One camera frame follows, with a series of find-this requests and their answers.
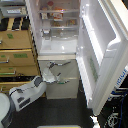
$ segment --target glass shelf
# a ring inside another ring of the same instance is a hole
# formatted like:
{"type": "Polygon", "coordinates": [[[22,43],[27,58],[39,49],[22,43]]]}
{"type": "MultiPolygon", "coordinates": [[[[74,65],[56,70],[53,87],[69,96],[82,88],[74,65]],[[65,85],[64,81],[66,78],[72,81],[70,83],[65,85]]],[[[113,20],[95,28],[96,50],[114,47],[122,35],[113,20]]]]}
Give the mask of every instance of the glass shelf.
{"type": "MultiPolygon", "coordinates": [[[[77,20],[78,19],[78,17],[63,17],[63,20],[62,21],[64,21],[64,20],[77,20]]],[[[52,20],[52,21],[54,21],[54,17],[52,17],[52,16],[49,16],[48,17],[48,19],[42,19],[42,20],[52,20]]]]}
{"type": "Polygon", "coordinates": [[[65,10],[39,10],[38,13],[71,13],[79,12],[79,9],[65,9],[65,10]]]}

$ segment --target refrigerator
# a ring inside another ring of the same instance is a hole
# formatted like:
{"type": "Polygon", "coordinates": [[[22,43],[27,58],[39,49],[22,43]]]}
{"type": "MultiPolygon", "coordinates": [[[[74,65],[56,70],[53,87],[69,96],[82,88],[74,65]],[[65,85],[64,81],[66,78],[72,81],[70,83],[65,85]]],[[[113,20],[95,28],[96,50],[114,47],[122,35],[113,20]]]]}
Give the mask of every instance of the refrigerator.
{"type": "Polygon", "coordinates": [[[38,56],[73,55],[87,107],[98,115],[128,63],[125,5],[121,0],[25,1],[38,56]]]}

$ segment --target door handle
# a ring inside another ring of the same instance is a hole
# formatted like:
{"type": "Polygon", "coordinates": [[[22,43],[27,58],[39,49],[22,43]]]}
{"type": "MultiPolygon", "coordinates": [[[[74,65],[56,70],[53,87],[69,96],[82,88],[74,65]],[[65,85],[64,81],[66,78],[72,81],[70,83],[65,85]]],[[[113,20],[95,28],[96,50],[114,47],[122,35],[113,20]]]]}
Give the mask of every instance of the door handle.
{"type": "Polygon", "coordinates": [[[0,92],[2,92],[2,93],[7,93],[7,92],[9,92],[9,91],[3,91],[3,88],[6,88],[6,87],[2,86],[1,89],[0,89],[0,92]]]}
{"type": "Polygon", "coordinates": [[[7,72],[7,73],[0,73],[0,75],[15,75],[16,71],[14,72],[7,72]]]}
{"type": "Polygon", "coordinates": [[[7,59],[7,61],[0,61],[0,64],[5,64],[5,63],[9,63],[9,59],[7,59]]]}
{"type": "Polygon", "coordinates": [[[66,63],[63,63],[63,64],[57,64],[55,62],[50,62],[50,63],[51,63],[51,65],[50,65],[49,68],[52,68],[54,65],[56,65],[56,66],[64,66],[64,65],[67,65],[67,64],[71,63],[71,61],[66,62],[66,63]]]}

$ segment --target door shelf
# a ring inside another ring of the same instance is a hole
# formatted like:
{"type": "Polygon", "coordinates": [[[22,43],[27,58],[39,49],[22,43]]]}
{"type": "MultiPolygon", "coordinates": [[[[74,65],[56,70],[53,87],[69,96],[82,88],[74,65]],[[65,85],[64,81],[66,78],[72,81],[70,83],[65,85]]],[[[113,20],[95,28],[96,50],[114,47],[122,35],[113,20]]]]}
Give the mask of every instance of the door shelf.
{"type": "Polygon", "coordinates": [[[64,9],[64,10],[39,10],[38,13],[75,13],[79,12],[79,9],[64,9]]]}

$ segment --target crisper drawer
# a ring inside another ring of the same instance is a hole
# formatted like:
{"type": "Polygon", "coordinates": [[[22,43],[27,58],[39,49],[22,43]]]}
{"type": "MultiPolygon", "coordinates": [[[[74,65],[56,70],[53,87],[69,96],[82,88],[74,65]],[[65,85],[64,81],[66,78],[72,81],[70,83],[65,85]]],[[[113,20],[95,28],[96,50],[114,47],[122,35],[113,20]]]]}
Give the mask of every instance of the crisper drawer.
{"type": "Polygon", "coordinates": [[[31,48],[30,37],[27,30],[0,32],[0,49],[31,48]]]}
{"type": "Polygon", "coordinates": [[[0,7],[4,17],[24,17],[27,15],[25,6],[0,7]]]}
{"type": "Polygon", "coordinates": [[[47,99],[77,98],[79,79],[69,79],[65,84],[48,84],[46,89],[47,99]]]}
{"type": "Polygon", "coordinates": [[[24,67],[0,67],[0,77],[36,76],[39,75],[36,65],[24,67]]]}
{"type": "Polygon", "coordinates": [[[0,82],[0,92],[1,93],[9,93],[9,90],[13,87],[18,87],[23,84],[29,83],[29,81],[26,82],[0,82]]]}
{"type": "Polygon", "coordinates": [[[26,50],[1,50],[1,66],[27,66],[34,65],[35,61],[31,49],[26,50]]]}
{"type": "Polygon", "coordinates": [[[54,75],[61,73],[61,78],[79,78],[79,70],[75,59],[66,60],[39,60],[41,74],[44,68],[54,63],[55,65],[50,69],[54,75]]]}

